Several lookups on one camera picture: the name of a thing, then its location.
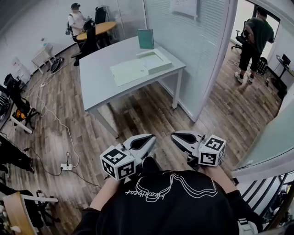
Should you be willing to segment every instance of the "hand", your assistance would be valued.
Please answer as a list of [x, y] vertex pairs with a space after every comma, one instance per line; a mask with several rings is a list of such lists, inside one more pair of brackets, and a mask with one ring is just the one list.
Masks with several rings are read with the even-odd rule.
[[253, 34], [249, 34], [248, 40], [249, 40], [249, 43], [250, 44], [254, 44], [255, 43], [255, 41], [254, 41], [254, 35]]

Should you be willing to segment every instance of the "wooden floor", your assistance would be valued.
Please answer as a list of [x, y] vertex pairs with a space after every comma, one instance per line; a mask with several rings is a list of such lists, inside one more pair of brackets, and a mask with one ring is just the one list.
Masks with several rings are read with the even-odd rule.
[[[74, 171], [98, 185], [103, 185], [105, 176], [101, 172], [99, 155], [110, 145], [122, 143], [136, 134], [156, 135], [154, 153], [162, 169], [190, 169], [183, 154], [170, 140], [170, 134], [175, 130], [193, 129], [226, 139], [226, 156], [222, 166], [229, 173], [260, 130], [275, 117], [281, 102], [275, 88], [271, 84], [266, 87], [265, 79], [260, 76], [256, 77], [252, 85], [246, 82], [240, 85], [233, 75], [238, 68], [227, 63], [227, 59], [238, 62], [239, 52], [228, 50], [217, 82], [196, 123], [180, 107], [173, 110], [172, 98], [159, 83], [154, 83], [100, 108], [101, 113], [119, 133], [120, 138], [116, 140], [91, 114], [84, 112], [79, 68], [74, 67], [73, 59], [70, 59], [70, 55], [76, 51], [77, 46], [74, 46], [61, 54], [65, 58], [64, 67], [53, 77], [49, 77], [49, 72], [44, 75], [37, 72], [29, 82], [24, 96], [29, 96], [27, 99], [31, 106], [39, 111], [45, 104], [69, 127], [75, 150], [80, 157], [79, 165]], [[59, 174], [61, 163], [66, 163], [67, 151], [72, 155], [70, 163], [76, 164], [77, 158], [68, 132], [52, 113], [47, 112], [42, 118], [37, 117], [35, 126], [35, 131], [29, 135], [7, 122], [2, 132], [20, 149], [33, 147], [46, 170], [54, 174]], [[43, 170], [32, 150], [28, 151], [28, 155], [34, 158], [35, 173], [10, 166], [7, 185], [17, 190], [27, 189], [34, 194], [37, 190], [42, 190], [47, 196], [57, 197], [59, 203], [51, 210], [53, 215], [61, 219], [61, 223], [55, 227], [44, 227], [42, 232], [45, 235], [70, 234], [80, 220], [80, 211], [88, 207], [99, 187], [86, 183], [69, 171], [64, 171], [60, 176], [51, 176]]]

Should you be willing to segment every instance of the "power strip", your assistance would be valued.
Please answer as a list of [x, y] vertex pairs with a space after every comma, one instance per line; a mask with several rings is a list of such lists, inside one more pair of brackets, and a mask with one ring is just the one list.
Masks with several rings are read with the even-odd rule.
[[73, 169], [73, 165], [72, 164], [68, 164], [68, 166], [66, 166], [66, 164], [62, 163], [61, 164], [61, 169], [62, 170], [67, 170], [67, 171], [71, 171]]

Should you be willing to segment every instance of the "black shorts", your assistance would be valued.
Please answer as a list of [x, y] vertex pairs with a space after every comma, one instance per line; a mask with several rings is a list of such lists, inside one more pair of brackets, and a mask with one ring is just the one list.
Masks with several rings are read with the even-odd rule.
[[252, 58], [252, 64], [250, 68], [252, 71], [256, 72], [260, 56], [261, 54], [255, 50], [252, 45], [247, 42], [244, 43], [242, 46], [239, 68], [246, 71], [249, 65], [249, 61]]

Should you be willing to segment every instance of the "computer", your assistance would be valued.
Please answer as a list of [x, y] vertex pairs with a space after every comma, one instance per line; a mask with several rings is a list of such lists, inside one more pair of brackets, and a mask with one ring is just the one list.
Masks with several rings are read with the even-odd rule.
[[291, 61], [289, 60], [289, 58], [286, 57], [285, 54], [282, 56], [282, 60], [283, 60], [283, 65], [285, 65], [285, 66], [288, 66], [288, 65], [290, 64], [290, 62], [291, 62]]

